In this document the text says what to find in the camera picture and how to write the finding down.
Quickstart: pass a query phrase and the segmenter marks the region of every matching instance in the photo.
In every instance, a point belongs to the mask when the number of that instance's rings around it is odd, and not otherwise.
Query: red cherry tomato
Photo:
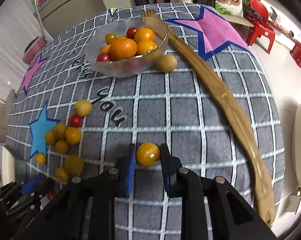
[[[83,119],[78,114],[73,114],[69,119],[69,125],[73,127],[80,127],[82,123]]]
[[[135,36],[135,33],[138,31],[137,27],[130,27],[127,32],[126,35],[128,38],[133,39]]]
[[[108,53],[103,52],[97,56],[96,61],[110,61],[110,56]]]
[[[52,198],[55,197],[55,195],[56,195],[56,193],[54,191],[51,191],[51,192],[47,193],[47,199],[49,201],[51,201]]]

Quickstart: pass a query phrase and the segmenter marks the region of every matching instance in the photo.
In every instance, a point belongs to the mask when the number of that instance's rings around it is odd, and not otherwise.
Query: blue star
[[[40,112],[37,120],[31,122],[30,133],[32,136],[31,148],[29,151],[29,158],[31,159],[36,153],[43,153],[47,156],[47,144],[45,141],[45,133],[52,130],[54,126],[59,122],[56,119],[47,118],[47,101]]]

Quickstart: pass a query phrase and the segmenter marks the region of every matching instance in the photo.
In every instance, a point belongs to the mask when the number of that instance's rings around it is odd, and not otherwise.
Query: wall
[[[276,0],[261,0],[267,10],[271,12],[271,6],[275,9],[278,16],[281,17],[281,25],[294,33],[294,38],[301,42],[301,24],[284,6]]]
[[[41,35],[32,14],[32,0],[5,0],[0,7],[0,99],[17,91],[28,69],[22,61],[26,46]]]

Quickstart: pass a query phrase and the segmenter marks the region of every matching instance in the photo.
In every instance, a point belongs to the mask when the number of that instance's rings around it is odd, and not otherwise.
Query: orange
[[[114,33],[108,33],[105,36],[105,42],[106,44],[112,44],[114,41],[116,41],[117,36]]]
[[[55,177],[59,182],[66,182],[68,180],[68,173],[63,167],[59,167],[55,171]]]
[[[109,48],[111,60],[121,60],[134,57],[137,51],[137,45],[132,39],[120,39],[114,41]]]
[[[139,43],[142,40],[155,41],[156,35],[150,28],[140,28],[134,36],[135,42]]]
[[[69,145],[75,145],[80,141],[82,134],[76,127],[69,127],[65,133],[65,139]]]
[[[137,56],[144,55],[150,50],[156,49],[157,44],[154,41],[142,40],[137,43]]]
[[[100,53],[109,53],[109,48],[110,48],[110,44],[103,47],[102,50],[100,51]]]
[[[79,158],[77,155],[68,156],[65,160],[64,169],[70,174],[81,174],[84,170],[83,159]]]
[[[161,151],[153,143],[143,143],[136,151],[137,162],[146,168],[150,168],[161,159]]]
[[[39,164],[44,164],[46,162],[46,156],[43,153],[39,153],[36,155],[36,161]]]

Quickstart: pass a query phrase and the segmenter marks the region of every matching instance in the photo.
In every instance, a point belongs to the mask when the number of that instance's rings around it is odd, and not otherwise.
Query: blue gripper pad
[[[135,178],[135,164],[136,164],[136,145],[133,144],[129,147],[131,153],[131,159],[129,162],[128,170],[127,170],[127,177],[126,177],[126,188],[125,193],[126,197],[129,197],[130,193],[132,192],[132,188],[134,185],[134,178]]]
[[[46,176],[43,174],[38,174],[34,179],[27,182],[21,189],[20,193],[23,195],[31,193]]]
[[[179,158],[171,156],[169,148],[166,143],[162,143],[161,147],[161,167],[164,181],[164,189],[167,196],[172,196],[176,190],[177,175],[176,170],[182,167]]]

